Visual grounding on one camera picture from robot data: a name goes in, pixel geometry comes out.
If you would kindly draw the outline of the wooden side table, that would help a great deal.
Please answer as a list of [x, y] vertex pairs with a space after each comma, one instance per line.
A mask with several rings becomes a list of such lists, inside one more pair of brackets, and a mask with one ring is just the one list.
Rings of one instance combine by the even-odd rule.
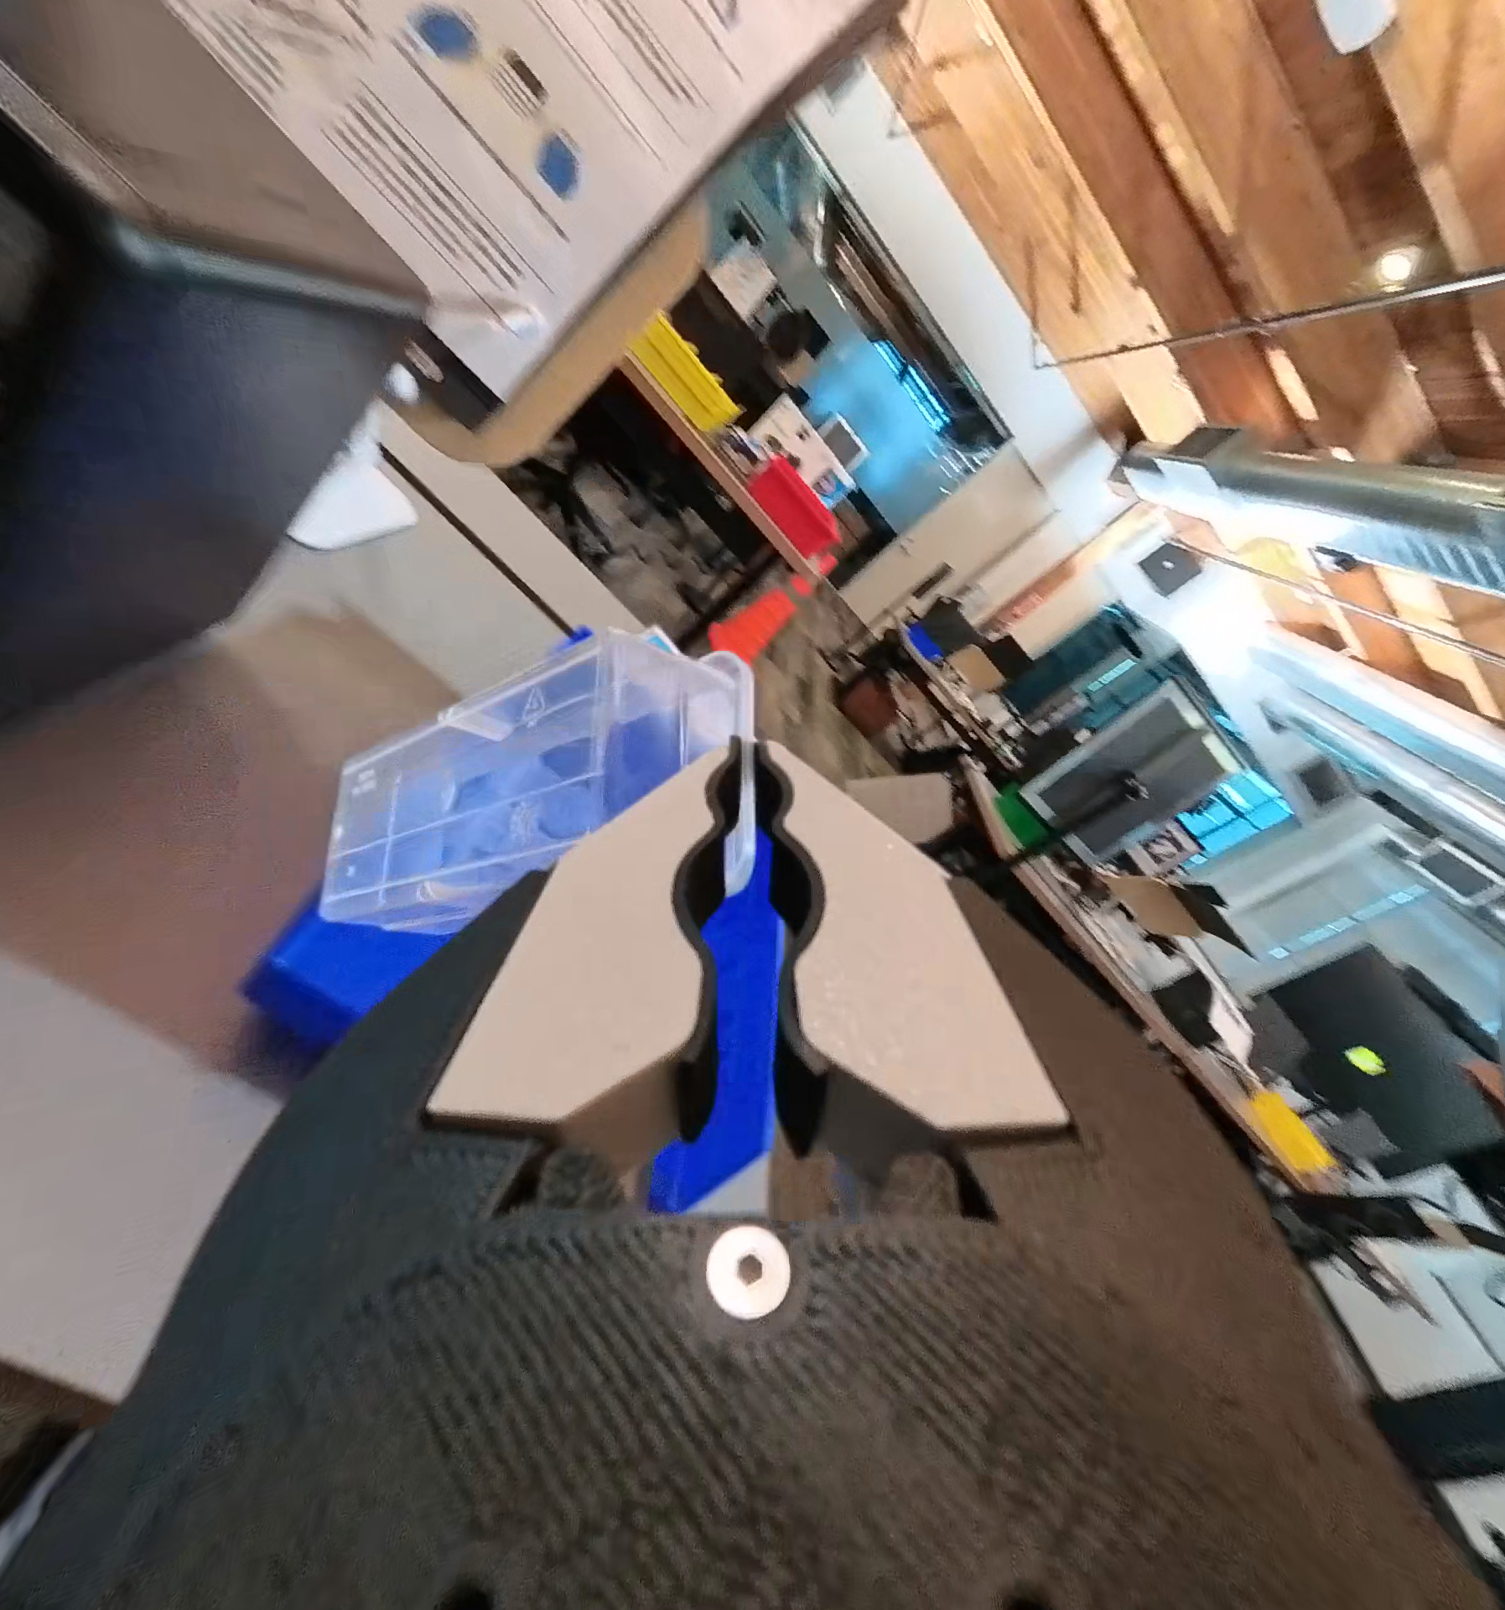
[[796, 574], [817, 587], [827, 585], [827, 576], [822, 567], [805, 557], [768, 512], [751, 496], [745, 477], [739, 472], [730, 456], [718, 447], [714, 438], [700, 432], [686, 412], [681, 412], [671, 395], [657, 384], [653, 376], [631, 353], [625, 351], [618, 358], [613, 372], [622, 374], [631, 383], [683, 451], [691, 456], [718, 491], [730, 498], [739, 512], [751, 520], [763, 541], [777, 552]]

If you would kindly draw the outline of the white sign stand base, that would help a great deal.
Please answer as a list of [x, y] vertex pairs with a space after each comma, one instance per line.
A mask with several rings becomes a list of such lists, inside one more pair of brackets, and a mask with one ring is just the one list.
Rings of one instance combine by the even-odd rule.
[[415, 527], [413, 501], [381, 463], [376, 440], [343, 452], [293, 517], [289, 540], [312, 552], [341, 552]]

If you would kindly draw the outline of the black drawer cabinet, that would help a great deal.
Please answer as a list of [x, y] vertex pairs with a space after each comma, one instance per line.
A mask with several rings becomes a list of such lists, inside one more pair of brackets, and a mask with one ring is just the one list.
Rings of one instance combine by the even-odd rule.
[[0, 729], [235, 613], [425, 306], [167, 3], [0, 3]]

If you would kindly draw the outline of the red parts bin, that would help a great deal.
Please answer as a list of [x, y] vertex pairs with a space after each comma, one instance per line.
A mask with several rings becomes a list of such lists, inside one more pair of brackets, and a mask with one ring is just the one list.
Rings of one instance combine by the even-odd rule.
[[836, 517], [789, 458], [765, 459], [747, 479], [747, 492], [805, 559], [838, 541]]

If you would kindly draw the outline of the small yellow parts bin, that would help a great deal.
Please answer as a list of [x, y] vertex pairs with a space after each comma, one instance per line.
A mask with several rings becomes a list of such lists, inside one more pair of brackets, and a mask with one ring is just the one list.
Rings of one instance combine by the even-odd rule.
[[634, 336], [629, 357], [698, 432], [719, 432], [740, 418], [742, 405], [665, 311], [653, 313]]

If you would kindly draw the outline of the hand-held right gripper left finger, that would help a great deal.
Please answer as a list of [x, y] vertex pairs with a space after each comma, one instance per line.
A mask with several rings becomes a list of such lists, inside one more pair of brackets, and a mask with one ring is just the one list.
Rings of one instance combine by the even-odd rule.
[[603, 1156], [697, 1139], [719, 1092], [718, 965], [742, 740], [564, 851], [460, 1034], [425, 1116]]

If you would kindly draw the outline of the long wooden workbench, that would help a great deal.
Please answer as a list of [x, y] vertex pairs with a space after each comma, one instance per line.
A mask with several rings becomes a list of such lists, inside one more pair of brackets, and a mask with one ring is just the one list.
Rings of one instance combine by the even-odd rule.
[[[1090, 898], [1078, 881], [1043, 857], [1021, 858], [1021, 844], [998, 811], [996, 789], [968, 757], [958, 775], [996, 855], [1061, 928], [1071, 946], [1136, 1013], [1144, 1038], [1177, 1066], [1186, 1085], [1225, 1132], [1242, 1142], [1251, 1167], [1287, 1191], [1343, 1196], [1348, 1177], [1339, 1160], [1287, 1104], [1254, 1055], [1245, 1001], [1197, 939], [1164, 939], [1141, 926], [1113, 897]], [[1211, 1041], [1193, 1043], [1157, 998], [1190, 979], [1207, 987]]]

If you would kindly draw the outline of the silver round duct pipe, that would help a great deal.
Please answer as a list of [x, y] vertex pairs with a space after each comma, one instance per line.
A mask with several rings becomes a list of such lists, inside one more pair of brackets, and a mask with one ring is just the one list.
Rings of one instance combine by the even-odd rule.
[[1505, 731], [1280, 627], [1249, 662], [1265, 717], [1400, 817], [1402, 862], [1505, 947]]

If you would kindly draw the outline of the silver rectangular ventilation duct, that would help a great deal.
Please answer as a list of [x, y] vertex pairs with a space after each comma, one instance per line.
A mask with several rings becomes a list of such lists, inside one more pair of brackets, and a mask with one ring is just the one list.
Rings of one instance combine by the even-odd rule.
[[1141, 442], [1118, 463], [1144, 501], [1204, 519], [1280, 513], [1287, 538], [1505, 601], [1505, 472], [1272, 451], [1244, 428]]

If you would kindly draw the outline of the long red floor tape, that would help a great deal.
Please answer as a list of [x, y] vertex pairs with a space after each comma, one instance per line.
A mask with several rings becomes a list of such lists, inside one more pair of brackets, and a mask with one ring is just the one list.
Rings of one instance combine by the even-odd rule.
[[709, 649], [752, 667], [798, 611], [784, 588], [772, 588], [709, 625]]

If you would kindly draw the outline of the grey desk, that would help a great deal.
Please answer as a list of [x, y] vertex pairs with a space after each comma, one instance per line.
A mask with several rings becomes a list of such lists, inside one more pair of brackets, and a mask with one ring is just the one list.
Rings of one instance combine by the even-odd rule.
[[561, 635], [437, 503], [338, 550], [286, 540], [188, 648], [0, 733], [0, 1365], [129, 1390], [300, 1057], [240, 991], [317, 885], [343, 763]]

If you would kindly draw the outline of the blue storage bin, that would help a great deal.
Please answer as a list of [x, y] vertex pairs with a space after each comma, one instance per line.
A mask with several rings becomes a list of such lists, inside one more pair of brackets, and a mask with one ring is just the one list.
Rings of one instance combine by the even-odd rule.
[[[726, 850], [726, 895], [704, 925], [718, 965], [719, 1097], [698, 1139], [674, 1141], [653, 1158], [650, 1207], [662, 1212], [728, 1214], [759, 1209], [768, 1196], [782, 923], [770, 898], [766, 834], [739, 822]], [[244, 993], [324, 1050], [448, 939], [322, 919], [315, 893], [258, 959]]]

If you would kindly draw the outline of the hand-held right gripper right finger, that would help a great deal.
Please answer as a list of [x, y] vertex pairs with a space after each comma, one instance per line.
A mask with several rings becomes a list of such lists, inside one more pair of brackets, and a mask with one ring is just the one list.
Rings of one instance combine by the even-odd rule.
[[758, 743], [756, 777], [786, 928], [772, 1088], [789, 1149], [883, 1184], [899, 1156], [1064, 1135], [949, 874], [782, 743]]

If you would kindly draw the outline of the black monitor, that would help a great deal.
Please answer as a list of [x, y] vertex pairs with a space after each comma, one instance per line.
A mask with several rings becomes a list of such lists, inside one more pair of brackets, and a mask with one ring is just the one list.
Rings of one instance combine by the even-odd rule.
[[1367, 1118], [1380, 1163], [1505, 1153], [1505, 1118], [1467, 1071], [1465, 1012], [1413, 966], [1364, 946], [1256, 996], [1273, 1069], [1320, 1109]]

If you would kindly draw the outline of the clear plastic drawer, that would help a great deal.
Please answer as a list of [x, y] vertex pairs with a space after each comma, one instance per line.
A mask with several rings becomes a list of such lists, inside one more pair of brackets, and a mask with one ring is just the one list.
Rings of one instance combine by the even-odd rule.
[[754, 717], [740, 656], [587, 628], [343, 764], [319, 914], [451, 935]]

